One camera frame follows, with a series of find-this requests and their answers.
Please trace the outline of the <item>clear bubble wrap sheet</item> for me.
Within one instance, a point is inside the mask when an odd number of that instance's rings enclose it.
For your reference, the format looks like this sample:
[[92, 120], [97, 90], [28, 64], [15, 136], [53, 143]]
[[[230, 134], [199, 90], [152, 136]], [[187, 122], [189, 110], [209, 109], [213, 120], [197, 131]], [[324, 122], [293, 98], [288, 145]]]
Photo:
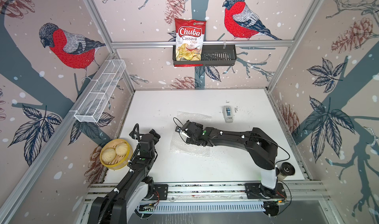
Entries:
[[[212, 122], [212, 117], [203, 114], [194, 114], [188, 112], [178, 111], [175, 122], [178, 125], [181, 125], [179, 121], [183, 124], [186, 121], [192, 121], [202, 124], [203, 126], [209, 125]], [[171, 143], [170, 143], [170, 152], [177, 154], [186, 154], [195, 157], [209, 157], [210, 156], [210, 147], [202, 147], [197, 145], [186, 144], [182, 139], [186, 139], [184, 135], [180, 135], [177, 132], [173, 133]]]

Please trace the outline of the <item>small grey white device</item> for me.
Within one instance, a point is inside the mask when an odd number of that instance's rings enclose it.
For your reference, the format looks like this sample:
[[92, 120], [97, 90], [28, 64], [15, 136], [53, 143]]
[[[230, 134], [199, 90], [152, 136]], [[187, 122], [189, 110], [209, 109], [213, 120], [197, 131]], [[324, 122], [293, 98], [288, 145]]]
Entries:
[[232, 123], [234, 121], [234, 116], [231, 106], [223, 107], [223, 116], [226, 123]]

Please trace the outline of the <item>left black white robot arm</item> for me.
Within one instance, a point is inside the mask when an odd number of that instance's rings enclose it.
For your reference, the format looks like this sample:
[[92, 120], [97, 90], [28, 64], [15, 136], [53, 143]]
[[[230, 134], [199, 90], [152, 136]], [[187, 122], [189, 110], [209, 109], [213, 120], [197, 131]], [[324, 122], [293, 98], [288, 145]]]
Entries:
[[126, 224], [143, 199], [154, 196], [154, 180], [149, 176], [158, 152], [160, 135], [151, 130], [141, 134], [135, 124], [129, 136], [137, 140], [136, 151], [128, 162], [129, 171], [105, 197], [97, 197], [89, 212], [89, 224]]

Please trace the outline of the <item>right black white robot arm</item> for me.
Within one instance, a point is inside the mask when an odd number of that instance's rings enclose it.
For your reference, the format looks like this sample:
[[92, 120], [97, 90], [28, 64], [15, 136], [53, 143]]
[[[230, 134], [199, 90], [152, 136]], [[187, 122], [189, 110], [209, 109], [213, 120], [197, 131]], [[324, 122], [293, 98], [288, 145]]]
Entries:
[[278, 145], [261, 129], [235, 132], [204, 127], [202, 124], [187, 121], [176, 126], [175, 131], [184, 136], [186, 144], [237, 148], [249, 153], [253, 162], [261, 169], [261, 190], [274, 192], [277, 185], [276, 157]]

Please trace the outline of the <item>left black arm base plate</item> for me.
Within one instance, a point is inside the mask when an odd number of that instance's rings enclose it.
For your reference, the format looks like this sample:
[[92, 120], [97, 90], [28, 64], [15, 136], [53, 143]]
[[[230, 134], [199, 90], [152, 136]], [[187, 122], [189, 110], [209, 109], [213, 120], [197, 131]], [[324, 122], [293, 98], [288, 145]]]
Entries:
[[155, 184], [148, 185], [147, 196], [144, 201], [158, 201], [167, 200], [168, 197], [168, 185], [167, 184]]

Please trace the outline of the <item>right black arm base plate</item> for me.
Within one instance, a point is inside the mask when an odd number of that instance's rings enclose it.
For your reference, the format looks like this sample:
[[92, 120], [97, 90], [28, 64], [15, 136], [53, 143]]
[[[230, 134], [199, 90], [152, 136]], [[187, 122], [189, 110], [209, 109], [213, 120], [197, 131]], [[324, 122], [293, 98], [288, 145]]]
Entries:
[[269, 189], [260, 182], [246, 183], [244, 186], [248, 199], [285, 200], [287, 198], [283, 183], [277, 183], [274, 189]]

